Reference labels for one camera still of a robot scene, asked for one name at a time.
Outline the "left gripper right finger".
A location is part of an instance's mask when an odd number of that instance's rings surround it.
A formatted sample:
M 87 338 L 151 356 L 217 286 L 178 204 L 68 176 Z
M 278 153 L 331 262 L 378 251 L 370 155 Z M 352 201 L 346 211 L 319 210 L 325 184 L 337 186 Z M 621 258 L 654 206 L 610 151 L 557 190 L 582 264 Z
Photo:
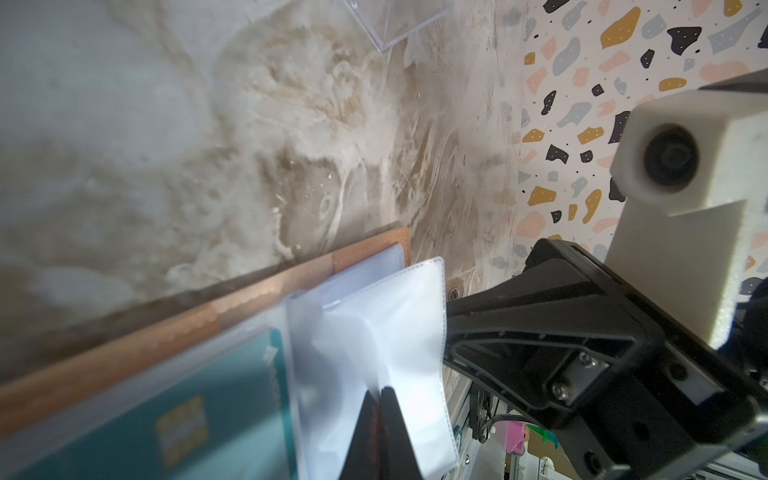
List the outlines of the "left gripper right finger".
M 381 391 L 379 414 L 380 478 L 421 480 L 415 452 L 392 387 L 385 387 Z

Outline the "pink leather card holder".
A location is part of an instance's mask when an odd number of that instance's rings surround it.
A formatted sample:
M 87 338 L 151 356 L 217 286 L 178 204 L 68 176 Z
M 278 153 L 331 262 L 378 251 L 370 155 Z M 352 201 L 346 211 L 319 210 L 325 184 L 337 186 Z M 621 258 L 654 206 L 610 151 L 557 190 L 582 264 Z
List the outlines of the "pink leather card holder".
M 444 263 L 384 231 L 1 389 L 5 479 L 439 479 Z

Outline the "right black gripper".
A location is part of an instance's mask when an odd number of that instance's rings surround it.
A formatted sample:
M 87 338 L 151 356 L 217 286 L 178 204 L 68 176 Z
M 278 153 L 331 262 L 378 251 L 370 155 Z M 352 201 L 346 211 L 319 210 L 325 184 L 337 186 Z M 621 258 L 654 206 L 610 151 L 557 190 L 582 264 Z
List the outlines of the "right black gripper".
M 766 391 L 698 341 L 651 345 L 623 286 L 540 240 L 521 274 L 449 302 L 444 363 L 557 428 L 583 479 L 682 479 L 765 435 Z

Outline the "teal card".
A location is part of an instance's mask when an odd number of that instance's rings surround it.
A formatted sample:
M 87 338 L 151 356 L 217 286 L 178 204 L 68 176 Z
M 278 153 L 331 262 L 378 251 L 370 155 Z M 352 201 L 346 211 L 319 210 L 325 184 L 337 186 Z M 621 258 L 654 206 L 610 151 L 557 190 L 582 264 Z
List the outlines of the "teal card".
M 302 479 L 287 343 L 235 332 L 1 443 L 4 479 Z

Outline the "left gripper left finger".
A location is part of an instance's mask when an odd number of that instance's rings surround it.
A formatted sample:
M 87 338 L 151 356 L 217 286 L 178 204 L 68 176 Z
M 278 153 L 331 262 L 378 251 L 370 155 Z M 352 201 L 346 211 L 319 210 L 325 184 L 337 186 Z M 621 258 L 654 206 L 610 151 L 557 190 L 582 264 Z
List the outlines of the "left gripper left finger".
M 367 392 L 359 412 L 340 480 L 374 480 L 381 477 L 380 410 Z

